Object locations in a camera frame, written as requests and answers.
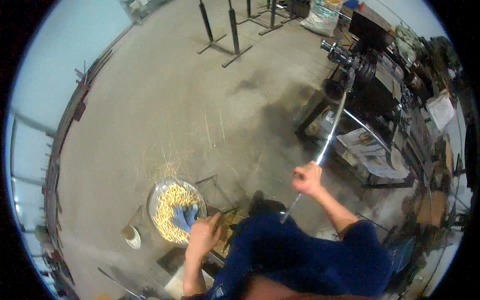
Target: sack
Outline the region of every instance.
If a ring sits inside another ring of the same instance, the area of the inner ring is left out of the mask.
[[[346,0],[311,0],[308,17],[301,21],[300,25],[323,36],[333,36],[333,30],[338,22],[336,12],[340,11],[344,2]]]

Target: metal tray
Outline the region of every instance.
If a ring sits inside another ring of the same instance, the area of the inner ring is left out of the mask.
[[[193,184],[188,183],[184,180],[175,178],[175,177],[167,177],[162,179],[161,181],[157,182],[151,189],[150,194],[148,195],[147,198],[147,203],[146,203],[146,212],[148,219],[150,220],[152,225],[152,228],[161,236],[162,234],[160,231],[156,228],[155,221],[153,220],[153,216],[156,216],[156,208],[158,206],[158,197],[161,196],[170,185],[173,184],[178,184],[179,186],[185,188],[186,190],[190,191],[193,193],[193,196],[195,199],[198,201],[198,217],[206,217],[207,216],[207,208],[205,204],[205,200],[203,196],[200,194],[198,191],[197,187],[195,187]]]

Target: newspaper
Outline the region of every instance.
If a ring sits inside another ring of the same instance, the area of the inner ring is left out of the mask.
[[[363,128],[336,138],[376,176],[402,179],[409,174],[407,168],[393,169],[387,162],[385,149]]]
[[[437,97],[427,100],[427,109],[439,131],[455,116],[450,94],[445,89]]]

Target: blue glove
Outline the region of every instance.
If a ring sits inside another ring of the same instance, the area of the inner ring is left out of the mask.
[[[190,229],[195,223],[195,217],[197,216],[197,212],[197,204],[194,204],[193,206],[177,205],[173,207],[173,217],[171,219],[171,222],[175,227],[178,227],[183,231],[190,233]]]
[[[189,207],[187,210],[183,210],[183,214],[185,216],[185,220],[187,221],[187,224],[192,227],[192,225],[195,223],[195,217],[197,216],[198,212],[198,205],[194,204],[192,207]]]

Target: man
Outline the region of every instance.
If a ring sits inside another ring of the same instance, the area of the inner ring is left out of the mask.
[[[281,224],[278,209],[259,209],[278,205],[263,200],[251,209],[256,213],[240,223],[225,266],[207,291],[201,264],[218,242],[221,214],[198,219],[186,251],[186,298],[338,299],[332,296],[344,295],[342,299],[370,299],[381,295],[390,277],[391,258],[371,222],[359,221],[338,203],[320,184],[321,174],[322,169],[310,162],[295,168],[292,184],[324,208],[341,241],[310,237],[292,218]]]

